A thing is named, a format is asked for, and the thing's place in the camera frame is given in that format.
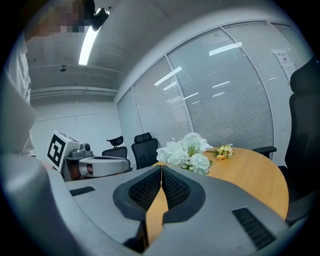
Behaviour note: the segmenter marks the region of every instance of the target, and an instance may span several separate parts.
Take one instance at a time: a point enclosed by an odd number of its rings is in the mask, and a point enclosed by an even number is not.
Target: flower bouquet
[[[220,145],[217,150],[214,151],[216,159],[224,160],[226,158],[232,158],[234,150],[232,149],[233,144]]]
[[[207,149],[213,149],[198,133],[188,133],[178,142],[169,141],[166,147],[158,148],[156,159],[174,167],[207,174],[212,165],[206,156],[202,154]]]

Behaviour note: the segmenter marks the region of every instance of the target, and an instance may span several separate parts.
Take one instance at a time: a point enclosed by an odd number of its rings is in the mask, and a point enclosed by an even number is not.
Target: glass wall
[[[263,84],[248,57],[223,30],[201,35],[168,54],[194,131],[212,146],[272,146],[273,123]]]
[[[172,139],[180,140],[192,131],[188,111],[175,74],[163,58],[150,68],[133,86],[142,130],[158,139],[160,147]]]
[[[310,61],[313,56],[311,48],[308,46],[306,40],[298,35],[290,26],[282,24],[272,24],[279,33],[288,42],[294,51],[301,66]]]
[[[227,25],[183,43],[132,86],[142,132],[160,147],[193,131],[212,146],[275,146],[273,161],[285,165],[292,91],[274,50],[287,54],[292,70],[312,54],[291,27],[266,21]]]
[[[134,143],[135,136],[140,135],[143,132],[141,129],[132,89],[127,91],[127,93],[117,103],[116,107],[124,144],[128,150],[128,157],[130,159],[132,168],[135,169],[137,167],[136,159],[131,149],[131,145]]]
[[[226,26],[225,30],[250,56],[268,94],[273,116],[274,146],[277,151],[273,161],[285,165],[285,156],[291,135],[291,112],[289,99],[292,95],[290,78],[286,75],[273,50],[284,51],[297,70],[301,66],[293,51],[281,35],[267,22],[248,22]]]

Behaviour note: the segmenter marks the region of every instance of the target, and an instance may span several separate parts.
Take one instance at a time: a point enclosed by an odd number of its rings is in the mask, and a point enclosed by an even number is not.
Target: black vent grille
[[[85,193],[89,193],[91,191],[95,191],[95,189],[92,186],[85,186],[85,187],[70,190],[70,193],[74,197],[74,196],[82,195]]]
[[[161,171],[154,172],[129,189],[129,197],[148,211],[161,188]]]
[[[245,232],[258,250],[272,243],[276,238],[274,235],[253,215],[248,208],[243,207],[232,211]]]
[[[176,178],[168,171],[162,170],[162,173],[162,189],[165,193],[168,209],[170,210],[187,200],[190,196],[191,189],[186,183]]]

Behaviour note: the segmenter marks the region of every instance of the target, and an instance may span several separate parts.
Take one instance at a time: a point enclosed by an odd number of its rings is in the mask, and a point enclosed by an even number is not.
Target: chair armrest
[[[319,191],[315,190],[301,199],[289,204],[288,213],[286,215],[286,222],[292,225],[304,216],[308,215],[314,205],[314,202],[319,195]]]
[[[276,152],[277,148],[274,146],[264,146],[264,147],[255,148],[252,151],[262,154],[267,158],[270,158],[269,154],[272,152]]]

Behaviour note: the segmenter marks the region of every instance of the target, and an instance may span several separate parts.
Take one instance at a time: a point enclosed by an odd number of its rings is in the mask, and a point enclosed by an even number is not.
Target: wooden table
[[[274,210],[286,219],[289,193],[286,180],[271,160],[257,152],[233,148],[233,158],[217,160],[215,149],[204,155],[212,160],[207,176],[231,182]],[[167,200],[162,188],[146,213],[146,227],[149,243],[152,244],[163,229],[163,214],[168,211]]]

